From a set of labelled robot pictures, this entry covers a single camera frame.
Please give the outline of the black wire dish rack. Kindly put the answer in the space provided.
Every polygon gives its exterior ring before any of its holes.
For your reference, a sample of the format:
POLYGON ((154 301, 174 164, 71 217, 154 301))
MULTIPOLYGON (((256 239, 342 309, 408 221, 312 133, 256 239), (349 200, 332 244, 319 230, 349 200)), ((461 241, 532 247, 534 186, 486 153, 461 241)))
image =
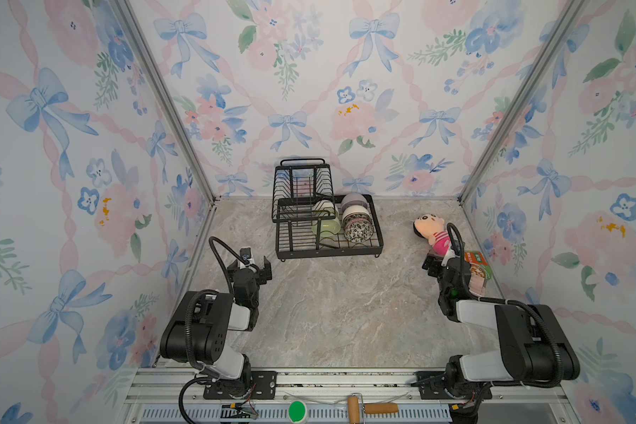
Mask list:
POLYGON ((322 158, 286 158, 275 167, 271 218, 276 253, 290 259, 383 252, 383 233, 370 194, 335 194, 322 158))

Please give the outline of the light green bowl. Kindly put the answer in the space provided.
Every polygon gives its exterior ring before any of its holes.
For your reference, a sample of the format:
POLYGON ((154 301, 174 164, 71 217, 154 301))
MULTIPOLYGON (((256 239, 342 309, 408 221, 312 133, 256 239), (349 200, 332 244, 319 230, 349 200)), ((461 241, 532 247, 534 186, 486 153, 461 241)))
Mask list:
POLYGON ((316 234, 319 240, 337 240, 340 232, 341 221, 338 218, 316 221, 316 234))

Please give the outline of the black floral bowl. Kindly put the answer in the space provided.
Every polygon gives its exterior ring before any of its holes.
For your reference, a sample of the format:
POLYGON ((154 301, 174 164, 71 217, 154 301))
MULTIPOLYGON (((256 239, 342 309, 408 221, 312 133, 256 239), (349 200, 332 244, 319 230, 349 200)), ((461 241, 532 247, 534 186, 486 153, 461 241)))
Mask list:
POLYGON ((355 218, 344 226, 344 237, 354 244, 365 243, 374 233, 374 224, 365 218, 355 218))
POLYGON ((342 219, 342 225, 346 226, 354 220, 364 220, 366 223, 372 224, 372 217, 366 212, 354 212, 342 219))

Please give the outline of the cream speckled bowl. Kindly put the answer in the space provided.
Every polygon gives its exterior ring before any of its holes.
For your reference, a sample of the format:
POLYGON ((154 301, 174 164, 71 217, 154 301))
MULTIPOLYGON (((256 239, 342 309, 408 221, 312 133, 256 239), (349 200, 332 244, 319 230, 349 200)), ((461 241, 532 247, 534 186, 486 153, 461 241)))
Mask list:
POLYGON ((333 201, 321 200, 312 206, 312 214, 314 217, 332 219, 337 215, 337 208, 333 201))

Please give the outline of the lavender bowl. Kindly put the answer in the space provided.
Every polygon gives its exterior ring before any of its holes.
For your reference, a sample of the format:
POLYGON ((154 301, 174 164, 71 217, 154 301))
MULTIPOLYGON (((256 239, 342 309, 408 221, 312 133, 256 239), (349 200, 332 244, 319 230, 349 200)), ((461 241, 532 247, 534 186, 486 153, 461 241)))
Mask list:
POLYGON ((367 208, 367 202, 364 195, 359 193, 350 193, 344 196, 340 203, 341 210, 346 210, 351 206, 361 206, 363 208, 367 208))

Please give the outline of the cream white bowl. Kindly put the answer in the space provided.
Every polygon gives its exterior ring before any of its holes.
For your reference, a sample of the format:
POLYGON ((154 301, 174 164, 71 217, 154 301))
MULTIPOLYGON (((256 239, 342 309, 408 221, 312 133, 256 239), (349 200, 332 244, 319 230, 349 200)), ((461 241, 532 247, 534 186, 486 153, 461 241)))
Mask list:
POLYGON ((351 217, 352 215, 357 215, 357 214, 364 214, 365 216, 368 216, 368 217, 371 216, 371 213, 366 207, 355 204, 355 205, 347 207, 343 211, 342 217, 346 218, 346 217, 351 217))

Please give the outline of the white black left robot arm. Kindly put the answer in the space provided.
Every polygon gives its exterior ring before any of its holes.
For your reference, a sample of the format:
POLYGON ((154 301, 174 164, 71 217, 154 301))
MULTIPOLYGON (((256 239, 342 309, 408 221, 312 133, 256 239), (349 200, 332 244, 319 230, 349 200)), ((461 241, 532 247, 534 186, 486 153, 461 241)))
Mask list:
POLYGON ((160 340, 160 356, 190 365, 207 379, 207 399, 241 399, 253 389, 249 358, 226 342, 230 331, 254 329, 259 317, 260 287, 272 279, 268 259, 261 267, 241 252, 245 265, 234 261, 226 268, 233 293, 189 291, 178 304, 160 340))

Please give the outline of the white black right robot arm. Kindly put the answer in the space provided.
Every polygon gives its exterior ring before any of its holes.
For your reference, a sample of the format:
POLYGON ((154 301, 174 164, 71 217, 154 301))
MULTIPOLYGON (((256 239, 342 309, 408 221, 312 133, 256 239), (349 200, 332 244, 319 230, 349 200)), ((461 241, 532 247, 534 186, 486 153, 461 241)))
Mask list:
POLYGON ((494 330, 498 338, 494 351, 452 356, 442 374, 419 372, 412 385, 422 394, 462 399, 494 386, 548 389, 579 377, 578 356, 550 307, 474 295, 464 259, 428 254, 422 268, 438 282, 438 306, 446 318, 494 330))

